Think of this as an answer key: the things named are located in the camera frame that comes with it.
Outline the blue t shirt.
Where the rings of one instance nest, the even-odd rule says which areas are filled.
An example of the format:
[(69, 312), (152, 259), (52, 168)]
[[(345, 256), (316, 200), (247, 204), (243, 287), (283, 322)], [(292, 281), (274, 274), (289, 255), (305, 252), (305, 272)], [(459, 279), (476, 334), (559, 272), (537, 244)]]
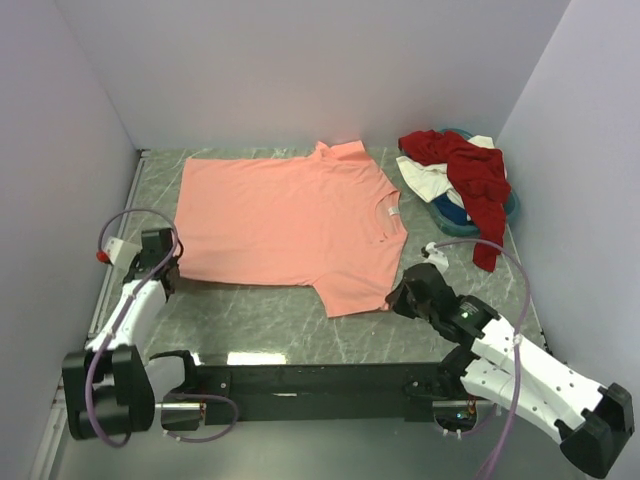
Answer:
[(472, 223), (471, 217), (467, 214), (466, 210), (452, 202), (446, 193), (436, 197), (432, 203), (437, 210), (452, 223), (461, 226)]

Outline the aluminium rail frame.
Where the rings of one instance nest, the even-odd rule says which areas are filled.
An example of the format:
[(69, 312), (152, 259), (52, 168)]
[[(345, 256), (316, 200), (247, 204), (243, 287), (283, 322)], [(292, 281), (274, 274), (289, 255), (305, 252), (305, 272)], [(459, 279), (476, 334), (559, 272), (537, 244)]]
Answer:
[(63, 439), (67, 422), (63, 381), (60, 380), (50, 405), (46, 427), (34, 458), (28, 479), (50, 479), (58, 448)]

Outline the white t shirt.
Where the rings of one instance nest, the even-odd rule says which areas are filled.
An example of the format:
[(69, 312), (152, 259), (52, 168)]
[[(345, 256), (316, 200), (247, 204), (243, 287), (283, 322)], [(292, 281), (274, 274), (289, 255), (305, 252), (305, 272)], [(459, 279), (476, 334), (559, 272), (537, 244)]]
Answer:
[(465, 208), (463, 198), (447, 176), (445, 163), (424, 166), (407, 155), (396, 158), (400, 173), (409, 188), (427, 203), (444, 195), (453, 204)]

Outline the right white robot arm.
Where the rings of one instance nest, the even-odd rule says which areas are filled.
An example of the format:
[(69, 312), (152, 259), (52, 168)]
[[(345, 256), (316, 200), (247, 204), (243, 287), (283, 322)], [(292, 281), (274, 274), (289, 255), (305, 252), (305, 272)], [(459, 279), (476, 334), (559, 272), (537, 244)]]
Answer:
[(604, 386), (519, 336), (479, 298), (457, 295), (429, 263), (405, 271), (387, 296), (391, 309), (428, 321), (456, 347), (439, 365), (439, 387), (504, 408), (546, 433), (583, 473), (605, 478), (635, 431), (632, 396), (617, 383)]

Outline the black base beam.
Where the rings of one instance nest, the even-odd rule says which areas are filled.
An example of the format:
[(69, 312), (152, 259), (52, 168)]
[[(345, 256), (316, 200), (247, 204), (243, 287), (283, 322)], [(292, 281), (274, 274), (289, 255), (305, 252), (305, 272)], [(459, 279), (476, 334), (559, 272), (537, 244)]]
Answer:
[[(227, 400), (238, 407), (237, 418)], [(469, 403), (461, 383), (436, 363), (200, 365), (194, 387), (165, 398), (161, 425), (181, 432), (236, 419), (429, 422), (436, 407)]]

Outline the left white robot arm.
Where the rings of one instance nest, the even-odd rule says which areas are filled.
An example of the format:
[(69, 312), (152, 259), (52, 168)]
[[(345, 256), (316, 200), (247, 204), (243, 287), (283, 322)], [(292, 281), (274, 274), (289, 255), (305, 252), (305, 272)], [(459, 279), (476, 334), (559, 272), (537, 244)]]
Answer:
[(62, 379), (74, 439), (99, 438), (119, 448), (133, 433), (151, 427), (157, 402), (168, 395), (186, 402), (199, 392), (189, 351), (157, 354), (147, 363), (139, 351), (175, 293), (178, 245), (169, 228), (143, 231), (141, 250), (129, 265), (115, 310), (83, 350), (65, 356)]

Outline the pink t shirt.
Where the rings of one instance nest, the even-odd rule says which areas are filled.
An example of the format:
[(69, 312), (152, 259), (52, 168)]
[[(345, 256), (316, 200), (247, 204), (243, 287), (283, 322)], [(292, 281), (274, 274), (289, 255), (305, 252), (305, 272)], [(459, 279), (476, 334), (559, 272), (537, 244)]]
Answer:
[(329, 317), (384, 310), (407, 240), (362, 142), (285, 159), (186, 160), (175, 224), (190, 280), (309, 286)]

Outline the red t shirt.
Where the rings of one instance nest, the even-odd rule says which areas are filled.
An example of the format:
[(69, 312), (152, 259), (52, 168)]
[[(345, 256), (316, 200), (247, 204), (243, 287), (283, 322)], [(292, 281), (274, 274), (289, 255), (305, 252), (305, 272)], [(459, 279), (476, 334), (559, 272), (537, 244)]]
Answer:
[(482, 242), (474, 248), (473, 262), (492, 272), (503, 246), (507, 223), (504, 205), (511, 193), (502, 152), (476, 146), (452, 131), (416, 131), (400, 138), (398, 146), (424, 167), (447, 167), (448, 180), (480, 232)]

